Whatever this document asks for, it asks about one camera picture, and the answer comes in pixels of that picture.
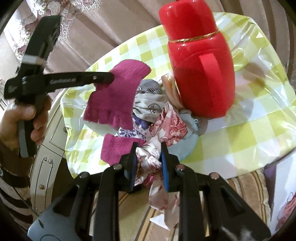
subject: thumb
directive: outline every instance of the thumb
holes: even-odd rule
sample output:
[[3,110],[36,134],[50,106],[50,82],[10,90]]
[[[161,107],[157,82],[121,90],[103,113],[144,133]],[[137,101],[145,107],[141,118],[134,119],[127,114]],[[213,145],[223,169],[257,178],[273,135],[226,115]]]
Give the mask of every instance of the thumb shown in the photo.
[[17,122],[20,120],[29,121],[34,118],[36,108],[34,105],[12,103],[5,112],[6,119],[9,121]]

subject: light blue cloth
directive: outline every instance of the light blue cloth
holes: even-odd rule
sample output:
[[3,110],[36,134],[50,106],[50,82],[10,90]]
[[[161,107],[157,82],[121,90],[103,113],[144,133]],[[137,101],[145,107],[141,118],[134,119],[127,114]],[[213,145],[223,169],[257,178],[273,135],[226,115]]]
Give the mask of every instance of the light blue cloth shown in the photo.
[[179,116],[186,123],[188,133],[176,144],[168,147],[168,152],[178,157],[179,161],[185,159],[194,149],[198,139],[197,120],[191,117],[190,110],[181,110]]

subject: thermos lid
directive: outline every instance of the thermos lid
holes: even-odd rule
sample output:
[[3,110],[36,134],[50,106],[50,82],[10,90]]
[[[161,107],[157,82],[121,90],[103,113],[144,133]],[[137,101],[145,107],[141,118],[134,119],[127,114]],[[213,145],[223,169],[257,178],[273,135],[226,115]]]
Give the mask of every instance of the thermos lid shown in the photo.
[[179,0],[159,10],[160,21],[170,40],[189,39],[216,31],[211,9],[204,0]]

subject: finger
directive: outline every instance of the finger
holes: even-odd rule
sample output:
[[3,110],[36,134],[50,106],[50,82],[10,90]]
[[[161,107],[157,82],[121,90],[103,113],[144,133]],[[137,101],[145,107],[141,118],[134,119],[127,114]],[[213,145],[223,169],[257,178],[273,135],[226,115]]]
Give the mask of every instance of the finger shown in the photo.
[[46,99],[44,100],[43,108],[48,111],[50,110],[52,106],[52,99],[49,96],[46,96]]
[[40,146],[42,144],[42,142],[44,141],[45,137],[42,137],[41,139],[35,141],[37,146]]
[[6,109],[3,118],[16,122],[19,120],[29,121],[34,118],[36,108],[34,105],[12,102]]
[[45,127],[41,127],[39,130],[33,130],[31,133],[31,140],[37,141],[45,136]]
[[48,121],[48,112],[43,109],[42,112],[36,116],[33,120],[33,127],[35,130],[40,129],[41,127],[45,127]]

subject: red jug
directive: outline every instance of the red jug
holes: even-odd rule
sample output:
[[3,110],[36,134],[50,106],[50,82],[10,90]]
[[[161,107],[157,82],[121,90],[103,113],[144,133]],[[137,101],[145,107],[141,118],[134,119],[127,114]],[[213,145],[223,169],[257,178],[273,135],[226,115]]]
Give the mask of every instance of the red jug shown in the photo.
[[185,108],[219,118],[234,102],[235,77],[229,47],[204,0],[179,0],[159,10],[168,54]]

